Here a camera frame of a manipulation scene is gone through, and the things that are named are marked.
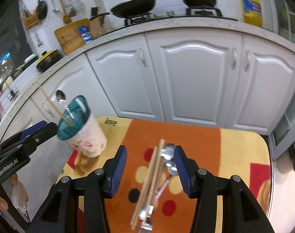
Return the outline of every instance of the blue gripper pad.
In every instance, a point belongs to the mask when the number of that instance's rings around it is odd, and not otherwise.
[[[115,157],[106,161],[103,169],[107,171],[104,192],[106,197],[112,199],[117,193],[122,180],[127,161],[127,148],[123,145],[119,147]]]
[[[36,130],[44,127],[47,124],[46,121],[40,121],[38,123],[36,123],[35,125],[31,126],[30,128],[25,129],[20,136],[20,139],[24,139],[26,138],[26,136],[32,134],[33,132],[35,132]]]
[[[177,166],[180,181],[183,187],[183,191],[187,196],[191,195],[191,177],[188,175],[185,164],[187,164],[187,157],[181,146],[177,146],[173,152],[173,158],[175,165]]]

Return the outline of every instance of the blue bottle label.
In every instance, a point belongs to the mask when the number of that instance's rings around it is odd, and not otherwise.
[[[245,15],[251,14],[251,13],[257,14],[257,15],[262,14],[261,4],[254,1],[243,0],[243,9],[244,9]]]

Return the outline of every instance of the cup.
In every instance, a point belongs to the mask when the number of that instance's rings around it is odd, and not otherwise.
[[[66,110],[63,115],[73,127],[69,127],[60,119],[57,137],[87,157],[99,156],[107,146],[107,138],[91,113],[85,97],[75,97],[68,108],[74,118]]]

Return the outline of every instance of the colorful tablecloth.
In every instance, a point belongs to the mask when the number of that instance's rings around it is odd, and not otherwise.
[[[128,159],[119,191],[112,200],[105,200],[112,233],[134,232],[129,228],[129,222],[147,172],[152,148],[158,144],[161,136],[166,143],[181,145],[187,157],[215,176],[229,178],[234,174],[239,175],[267,212],[271,167],[267,145],[260,135],[247,131],[119,117],[99,117],[97,121],[108,139],[106,149],[97,158],[87,158],[74,151],[59,179],[65,175],[73,179],[87,176],[101,168],[108,158],[114,157],[120,145],[127,147]],[[189,232],[195,205],[196,200],[188,199],[183,192],[179,177],[173,177],[153,211],[153,232]],[[80,199],[79,207],[79,230],[84,233],[83,198]],[[218,197],[216,232],[221,232],[221,228],[222,197]]]

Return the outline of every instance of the gas stove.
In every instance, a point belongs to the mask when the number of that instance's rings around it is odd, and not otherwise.
[[[199,6],[199,7],[188,7],[185,9],[184,15],[175,15],[174,11],[167,11],[166,16],[157,16],[150,12],[131,16],[125,18],[124,26],[128,27],[135,24],[161,20],[166,18],[181,18],[181,17],[210,17],[210,18],[223,18],[223,19],[230,19],[235,20],[234,18],[227,18],[223,17],[221,10],[217,7],[210,7],[210,6]]]

